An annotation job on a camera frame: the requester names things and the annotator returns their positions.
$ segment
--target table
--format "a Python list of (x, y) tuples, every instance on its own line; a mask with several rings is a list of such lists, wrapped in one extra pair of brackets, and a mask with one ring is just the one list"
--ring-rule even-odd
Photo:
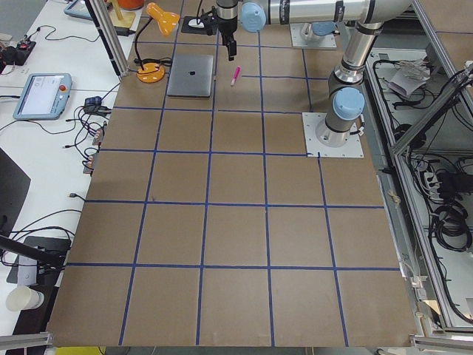
[(414, 318), (366, 142), (362, 159), (305, 154), (301, 112), (327, 109), (341, 50), (239, 29), (229, 63), (215, 38), (149, 34), (143, 56), (214, 55), (214, 92), (170, 98), (167, 80), (124, 78), (55, 345), (407, 345)]
[[(48, 24), (58, 30), (52, 38), (59, 36), (80, 35), (86, 38), (95, 38), (97, 30), (91, 21), (72, 18), (63, 13), (66, 4), (48, 1), (30, 32), (42, 25)], [(140, 20), (141, 10), (136, 12), (137, 18), (132, 26), (136, 29)], [(89, 43), (80, 39), (65, 41), (45, 41), (48, 33), (43, 28), (34, 35), (32, 40), (37, 41), (33, 53), (27, 60), (27, 65), (16, 67), (8, 75), (0, 76), (0, 95), (20, 95), (27, 76), (34, 72), (69, 72), (72, 76), (72, 90), (64, 113), (57, 121), (42, 121), (41, 124), (52, 132), (61, 132), (73, 127), (73, 122), (66, 122), (72, 118), (74, 110), (84, 104), (85, 98), (104, 96), (113, 86), (119, 83), (112, 65), (106, 56), (101, 40)], [(120, 37), (125, 53), (132, 46), (133, 37)], [(113, 107), (118, 88), (107, 95), (103, 104)], [(13, 120), (12, 114), (17, 100), (2, 99), (0, 101), (0, 127)], [(30, 176), (31, 186), (18, 217), (16, 229), (42, 217), (50, 212), (62, 209), (81, 209), (83, 202), (79, 198), (69, 198), (71, 192), (85, 196), (89, 188), (90, 176), (82, 173), (82, 157), (76, 150), (62, 148), (74, 141), (80, 129), (80, 124), (71, 132), (61, 135), (48, 135), (38, 126), (26, 122), (18, 122), (0, 131), (0, 147)], [(91, 139), (81, 144), (85, 149), (91, 146)], [(67, 212), (57, 214), (36, 224), (41, 226), (63, 226), (75, 231), (79, 213)], [(64, 237), (54, 231), (44, 231), (47, 237)], [(9, 312), (4, 307), (4, 301), (14, 285), (4, 280), (10, 268), (0, 266), (0, 334), (10, 335), (13, 331), (18, 313)]]

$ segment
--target paper cup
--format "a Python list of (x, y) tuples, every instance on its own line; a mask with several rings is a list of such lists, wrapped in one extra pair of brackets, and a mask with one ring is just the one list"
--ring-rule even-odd
[(35, 309), (43, 304), (44, 295), (27, 286), (15, 288), (7, 297), (7, 309), (12, 312)]

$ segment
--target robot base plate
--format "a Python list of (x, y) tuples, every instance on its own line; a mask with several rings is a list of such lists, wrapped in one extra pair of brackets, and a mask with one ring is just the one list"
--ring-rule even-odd
[(351, 135), (348, 142), (339, 148), (332, 148), (323, 144), (316, 137), (316, 127), (320, 121), (325, 119), (325, 113), (303, 112), (302, 122), (304, 123), (305, 148), (308, 157), (317, 158), (363, 158), (360, 137)]
[(290, 37), (294, 48), (305, 48), (314, 50), (336, 50), (337, 43), (334, 35), (326, 35), (320, 41), (306, 41), (301, 37), (301, 29), (304, 24), (292, 24), (290, 26)]

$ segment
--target lamp shade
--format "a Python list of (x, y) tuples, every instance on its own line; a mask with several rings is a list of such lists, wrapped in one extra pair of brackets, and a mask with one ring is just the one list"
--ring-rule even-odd
[(148, 6), (146, 7), (146, 12), (148, 13), (148, 15), (154, 18), (154, 20), (156, 20), (161, 33), (165, 36), (169, 36), (172, 30), (179, 23), (179, 15), (177, 15), (176, 13), (169, 13), (167, 11), (164, 11), (154, 2), (150, 2), (148, 4)]

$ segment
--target laptop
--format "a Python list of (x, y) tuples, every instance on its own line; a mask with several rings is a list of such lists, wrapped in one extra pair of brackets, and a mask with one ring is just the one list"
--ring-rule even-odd
[(169, 75), (168, 96), (210, 98), (213, 81), (212, 55), (176, 54)]

